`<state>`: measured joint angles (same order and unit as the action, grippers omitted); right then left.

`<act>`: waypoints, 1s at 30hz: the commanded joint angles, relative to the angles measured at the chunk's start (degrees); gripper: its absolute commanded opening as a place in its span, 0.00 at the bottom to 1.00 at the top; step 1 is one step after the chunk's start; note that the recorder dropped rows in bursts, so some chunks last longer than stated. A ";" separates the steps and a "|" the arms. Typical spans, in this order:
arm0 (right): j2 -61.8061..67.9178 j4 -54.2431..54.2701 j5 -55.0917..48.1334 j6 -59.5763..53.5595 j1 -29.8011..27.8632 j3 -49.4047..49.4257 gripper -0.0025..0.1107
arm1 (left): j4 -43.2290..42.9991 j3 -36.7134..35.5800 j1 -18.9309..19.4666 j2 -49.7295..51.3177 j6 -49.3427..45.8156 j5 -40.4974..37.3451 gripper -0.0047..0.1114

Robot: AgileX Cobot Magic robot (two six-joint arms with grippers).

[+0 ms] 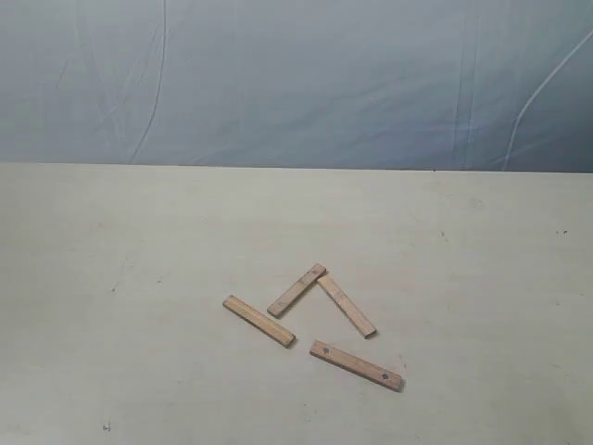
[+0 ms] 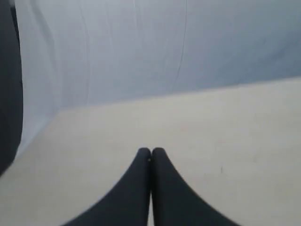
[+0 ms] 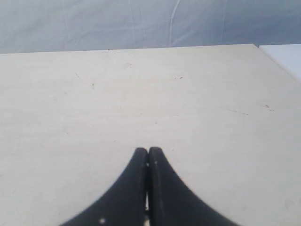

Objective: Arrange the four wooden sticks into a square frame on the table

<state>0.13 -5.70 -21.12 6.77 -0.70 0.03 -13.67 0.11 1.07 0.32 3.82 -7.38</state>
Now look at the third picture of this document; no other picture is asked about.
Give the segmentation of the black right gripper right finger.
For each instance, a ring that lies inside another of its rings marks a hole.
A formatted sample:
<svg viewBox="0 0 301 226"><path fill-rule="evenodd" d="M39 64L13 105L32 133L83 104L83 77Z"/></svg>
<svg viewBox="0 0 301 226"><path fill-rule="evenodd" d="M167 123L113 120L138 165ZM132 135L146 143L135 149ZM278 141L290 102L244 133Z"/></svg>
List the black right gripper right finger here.
<svg viewBox="0 0 301 226"><path fill-rule="evenodd" d="M149 150L152 226L236 226L208 206L180 179L159 147Z"/></svg>

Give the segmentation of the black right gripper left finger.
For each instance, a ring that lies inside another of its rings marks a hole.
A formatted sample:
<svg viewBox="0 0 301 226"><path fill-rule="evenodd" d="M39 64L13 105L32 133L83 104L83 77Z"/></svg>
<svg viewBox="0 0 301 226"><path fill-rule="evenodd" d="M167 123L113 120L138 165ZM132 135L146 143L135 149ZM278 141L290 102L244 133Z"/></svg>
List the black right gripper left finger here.
<svg viewBox="0 0 301 226"><path fill-rule="evenodd" d="M143 226L147 163L147 150L135 149L128 165L105 194L63 225Z"/></svg>

